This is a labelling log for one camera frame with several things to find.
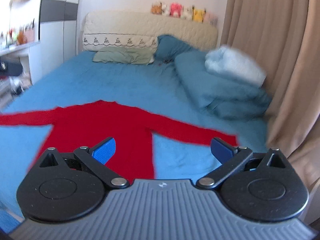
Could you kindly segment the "red long-sleeve shirt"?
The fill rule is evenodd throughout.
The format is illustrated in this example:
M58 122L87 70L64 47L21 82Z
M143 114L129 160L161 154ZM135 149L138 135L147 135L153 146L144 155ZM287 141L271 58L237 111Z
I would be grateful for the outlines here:
M153 133L203 146L209 146L214 137L232 146L238 144L234 135L186 124L137 107L102 100L47 111L2 114L1 125L52 125L53 129L38 155L48 147L55 147L62 153L72 152L79 146L92 147L107 137L113 137L116 152L106 166L129 182L156 177Z

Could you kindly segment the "teal folded duvet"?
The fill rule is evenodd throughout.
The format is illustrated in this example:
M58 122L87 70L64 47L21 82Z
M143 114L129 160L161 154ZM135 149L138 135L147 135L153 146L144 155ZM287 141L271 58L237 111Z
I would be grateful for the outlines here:
M262 117L271 103L263 88L244 81L210 74L205 68L205 53L181 53L174 59L179 80L196 107L226 120L251 120Z

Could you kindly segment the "light blue blanket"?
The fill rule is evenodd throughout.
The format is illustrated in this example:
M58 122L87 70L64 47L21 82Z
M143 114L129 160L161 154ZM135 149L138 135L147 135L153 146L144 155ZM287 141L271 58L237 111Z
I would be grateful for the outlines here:
M205 68L210 74L219 74L261 87L266 79L265 71L247 54L223 45L205 56Z

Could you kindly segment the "green pillow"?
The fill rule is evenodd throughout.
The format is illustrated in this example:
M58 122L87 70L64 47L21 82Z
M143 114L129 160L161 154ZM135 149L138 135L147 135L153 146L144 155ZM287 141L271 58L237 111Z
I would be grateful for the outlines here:
M122 64L151 64L154 62L153 52L148 48L106 47L93 56L93 62Z

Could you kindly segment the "orange toy on shelf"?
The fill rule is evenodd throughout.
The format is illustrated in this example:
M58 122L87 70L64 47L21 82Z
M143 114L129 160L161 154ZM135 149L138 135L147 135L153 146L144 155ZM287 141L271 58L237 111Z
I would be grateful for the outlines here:
M25 34L24 34L24 28L20 28L18 35L17 35L17 44L18 45L23 45L28 43L28 39L26 38Z

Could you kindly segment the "beige curtain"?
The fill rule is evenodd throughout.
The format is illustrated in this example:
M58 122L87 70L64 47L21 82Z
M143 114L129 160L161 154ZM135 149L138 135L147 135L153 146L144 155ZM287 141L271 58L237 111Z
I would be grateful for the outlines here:
M221 43L266 72L272 95L267 145L280 149L307 186L302 220L319 219L319 0L227 0Z

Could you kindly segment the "cream quilted headboard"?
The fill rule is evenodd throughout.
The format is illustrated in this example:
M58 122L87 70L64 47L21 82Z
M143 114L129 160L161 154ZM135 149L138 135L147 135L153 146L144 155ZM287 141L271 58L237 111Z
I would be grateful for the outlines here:
M197 49L211 50L216 47L218 32L208 23L147 12L101 10L85 18L82 49L137 47L156 51L160 35L172 35Z

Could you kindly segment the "dark teal pillow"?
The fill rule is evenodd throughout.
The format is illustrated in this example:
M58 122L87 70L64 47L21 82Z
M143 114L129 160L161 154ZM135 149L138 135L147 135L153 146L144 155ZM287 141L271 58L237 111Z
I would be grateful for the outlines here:
M197 50L172 35L160 35L157 40L158 46L154 53L154 58L158 61L171 62L181 53Z

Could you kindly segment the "pale pink plush toy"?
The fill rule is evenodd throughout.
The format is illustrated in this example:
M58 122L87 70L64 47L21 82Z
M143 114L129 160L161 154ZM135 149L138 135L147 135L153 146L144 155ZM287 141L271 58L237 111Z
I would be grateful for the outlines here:
M213 26L216 27L218 19L219 18L214 13L206 12L205 16L204 16L204 19L203 19L203 22L204 23L208 23L208 24L213 25Z

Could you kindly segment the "white wardrobe with grey band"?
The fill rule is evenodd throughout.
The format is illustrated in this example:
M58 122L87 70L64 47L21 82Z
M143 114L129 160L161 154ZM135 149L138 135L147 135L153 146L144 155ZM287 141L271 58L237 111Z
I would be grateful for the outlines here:
M41 0L40 46L42 75L76 54L79 0Z

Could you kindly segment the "yellow plush toy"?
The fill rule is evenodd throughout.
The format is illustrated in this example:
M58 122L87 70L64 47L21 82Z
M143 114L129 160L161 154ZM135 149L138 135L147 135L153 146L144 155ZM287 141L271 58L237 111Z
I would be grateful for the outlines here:
M206 15L206 9L197 9L195 8L194 5L192 9L193 9L193 21L202 23Z

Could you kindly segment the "white cat plush toy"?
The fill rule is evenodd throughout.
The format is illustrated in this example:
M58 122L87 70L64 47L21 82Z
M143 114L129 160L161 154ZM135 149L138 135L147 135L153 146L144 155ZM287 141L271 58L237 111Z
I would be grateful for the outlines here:
M184 19L184 20L192 21L193 20L193 7L182 7L180 18Z

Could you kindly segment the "white shelf unit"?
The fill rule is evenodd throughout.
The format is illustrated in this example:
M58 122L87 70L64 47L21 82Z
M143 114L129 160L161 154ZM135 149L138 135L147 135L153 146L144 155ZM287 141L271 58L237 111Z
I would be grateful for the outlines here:
M9 4L1 0L1 60L20 64L19 76L1 76L1 110L20 94L32 87L42 77L40 46L41 0L28 0ZM20 28L28 43L17 44Z

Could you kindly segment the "brown plush toy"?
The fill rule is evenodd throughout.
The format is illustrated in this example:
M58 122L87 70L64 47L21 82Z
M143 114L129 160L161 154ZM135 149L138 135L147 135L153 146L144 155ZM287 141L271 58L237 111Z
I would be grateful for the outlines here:
M162 14L162 3L156 2L153 3L151 6L151 13L155 15L161 15Z

